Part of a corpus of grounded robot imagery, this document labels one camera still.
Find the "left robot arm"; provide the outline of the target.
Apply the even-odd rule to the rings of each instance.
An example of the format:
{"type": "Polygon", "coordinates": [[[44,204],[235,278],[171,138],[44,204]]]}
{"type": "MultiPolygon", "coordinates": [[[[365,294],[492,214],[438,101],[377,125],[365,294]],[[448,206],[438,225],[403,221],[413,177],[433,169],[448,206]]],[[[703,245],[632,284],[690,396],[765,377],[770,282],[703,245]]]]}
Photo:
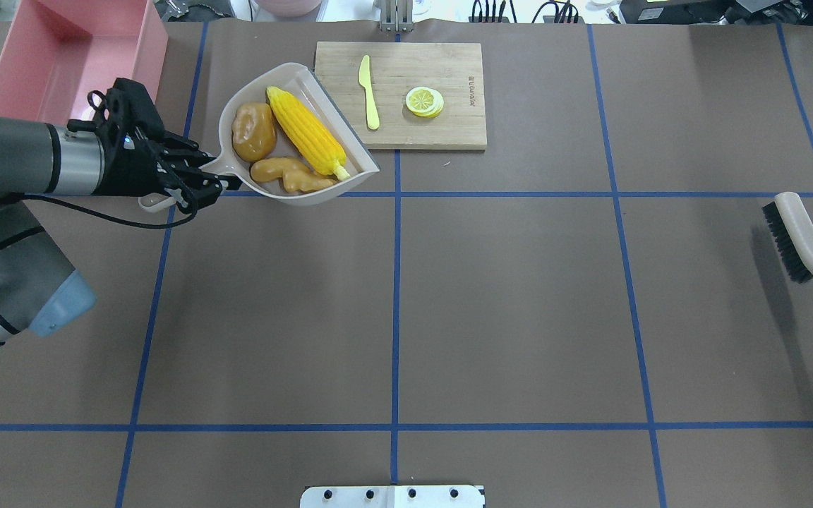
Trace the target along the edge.
{"type": "Polygon", "coordinates": [[[92,119],[65,126],[0,116],[0,347],[24,331],[48,337],[96,303],[29,200],[133,228],[171,229],[240,187],[238,177],[206,172],[213,157],[164,127],[142,83],[116,78],[87,101],[92,119]],[[67,195],[133,197],[144,207],[158,197],[183,218],[134,222],[66,202],[67,195]]]}

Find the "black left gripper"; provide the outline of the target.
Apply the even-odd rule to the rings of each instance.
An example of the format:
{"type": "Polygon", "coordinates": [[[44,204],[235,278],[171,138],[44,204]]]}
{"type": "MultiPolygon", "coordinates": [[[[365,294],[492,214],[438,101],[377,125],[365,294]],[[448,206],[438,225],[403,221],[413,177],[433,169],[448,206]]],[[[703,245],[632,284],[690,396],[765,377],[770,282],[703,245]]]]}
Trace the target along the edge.
{"type": "Polygon", "coordinates": [[[164,127],[145,85],[116,78],[106,92],[90,91],[90,120],[68,120],[68,193],[174,199],[181,212],[213,205],[236,176],[199,174],[217,159],[164,127]]]}

